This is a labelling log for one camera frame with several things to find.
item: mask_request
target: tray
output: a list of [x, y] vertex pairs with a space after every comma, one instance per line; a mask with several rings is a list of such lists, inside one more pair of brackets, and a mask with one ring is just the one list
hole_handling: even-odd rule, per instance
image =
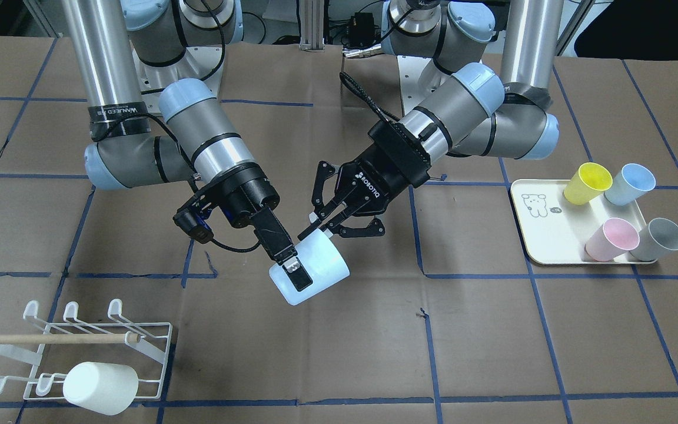
[[636, 201], [616, 206], [603, 195], [587, 204], [571, 204], [563, 196], [569, 180], [517, 180], [511, 184], [511, 200], [527, 254], [541, 265], [648, 264], [629, 253], [597, 262], [584, 244], [610, 217], [629, 221], [638, 231], [646, 225]]

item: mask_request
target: wooden rod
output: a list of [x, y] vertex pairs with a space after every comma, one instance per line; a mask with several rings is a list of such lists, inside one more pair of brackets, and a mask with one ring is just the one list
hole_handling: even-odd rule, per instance
[[[127, 340], [138, 343], [140, 334], [128, 331]], [[80, 345], [124, 343], [127, 333], [120, 334], [0, 334], [0, 345]]]

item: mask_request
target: blue joint cap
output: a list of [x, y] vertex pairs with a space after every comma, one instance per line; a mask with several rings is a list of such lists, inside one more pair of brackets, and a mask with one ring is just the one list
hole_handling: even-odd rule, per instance
[[536, 161], [538, 159], [548, 158], [554, 152], [554, 148], [559, 143], [559, 121], [554, 115], [546, 114], [546, 126], [543, 128], [543, 134], [540, 134], [538, 142], [535, 143], [530, 152], [525, 153], [520, 159]]
[[170, 0], [121, 0], [124, 22], [128, 31], [139, 31], [161, 17]]
[[493, 70], [473, 62], [452, 74], [478, 100], [488, 116], [504, 102], [504, 85]]
[[240, 0], [234, 0], [234, 34], [232, 34], [232, 40], [229, 41], [229, 44], [242, 41], [244, 36], [245, 28], [242, 23], [242, 5]]
[[[388, 5], [391, 3], [391, 0], [384, 2], [384, 7], [381, 11], [381, 34], [387, 34], [391, 30], [391, 22], [388, 21]], [[391, 47], [391, 35], [384, 38], [381, 42], [381, 51], [385, 54], [394, 54], [394, 49]]]
[[183, 78], [169, 84], [158, 99], [161, 115], [169, 121], [174, 115], [206, 99], [215, 99], [211, 89], [197, 78]]
[[91, 143], [85, 148], [85, 171], [88, 172], [88, 178], [101, 190], [122, 190], [128, 188], [120, 183], [103, 163], [99, 154], [98, 143]]
[[487, 43], [493, 36], [496, 19], [482, 3], [449, 3], [449, 17], [464, 35], [479, 43]]

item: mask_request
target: cup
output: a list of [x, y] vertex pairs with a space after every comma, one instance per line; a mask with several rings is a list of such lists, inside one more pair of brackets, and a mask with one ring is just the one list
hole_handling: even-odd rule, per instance
[[83, 362], [67, 373], [62, 392], [73, 405], [117, 415], [135, 399], [138, 383], [138, 374], [127, 365]]
[[572, 204], [586, 204], [611, 187], [613, 178], [608, 169], [594, 162], [586, 162], [572, 176], [564, 188], [564, 198]]
[[584, 251], [598, 262], [607, 262], [640, 244], [637, 229], [622, 218], [609, 218], [584, 244]]
[[298, 291], [290, 277], [277, 263], [268, 271], [274, 284], [279, 287], [279, 292], [282, 292], [282, 296], [290, 305], [297, 305], [350, 275], [350, 269], [347, 268], [341, 253], [319, 228], [294, 247], [297, 249], [297, 257], [302, 266], [313, 280], [311, 285]]
[[666, 218], [653, 218], [640, 230], [640, 246], [630, 251], [643, 261], [662, 258], [678, 250], [678, 225]]
[[634, 199], [656, 188], [656, 177], [641, 164], [625, 164], [611, 188], [603, 193], [606, 200], [617, 206], [624, 206]]

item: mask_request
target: pink cup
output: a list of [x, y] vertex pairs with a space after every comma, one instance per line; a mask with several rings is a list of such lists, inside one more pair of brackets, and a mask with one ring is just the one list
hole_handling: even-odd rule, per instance
[[637, 229], [622, 218], [609, 218], [584, 244], [584, 251], [598, 262], [607, 262], [640, 244]]

